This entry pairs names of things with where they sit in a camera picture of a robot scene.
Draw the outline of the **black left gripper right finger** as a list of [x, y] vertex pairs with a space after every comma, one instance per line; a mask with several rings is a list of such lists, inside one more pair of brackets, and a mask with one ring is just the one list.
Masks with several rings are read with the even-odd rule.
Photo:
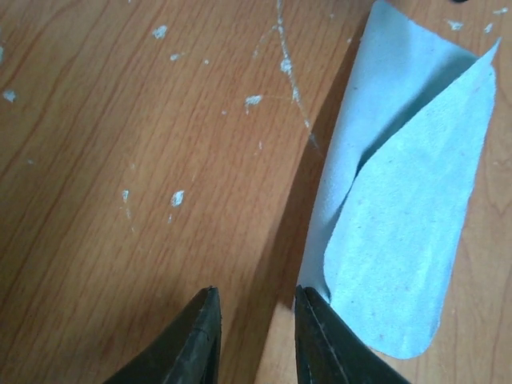
[[295, 354], [299, 383], [407, 383], [374, 354], [316, 289], [295, 291]]

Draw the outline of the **light blue cleaning cloth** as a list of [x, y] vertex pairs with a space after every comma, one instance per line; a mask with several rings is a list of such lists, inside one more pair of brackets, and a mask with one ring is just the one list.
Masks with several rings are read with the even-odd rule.
[[298, 284], [367, 346], [431, 344], [494, 109], [476, 56], [391, 4], [370, 10], [330, 141]]

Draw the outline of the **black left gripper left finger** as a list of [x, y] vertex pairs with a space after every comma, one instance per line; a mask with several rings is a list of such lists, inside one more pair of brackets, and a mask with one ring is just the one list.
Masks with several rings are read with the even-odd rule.
[[107, 383], [217, 383], [222, 341], [218, 288], [201, 289], [147, 348]]

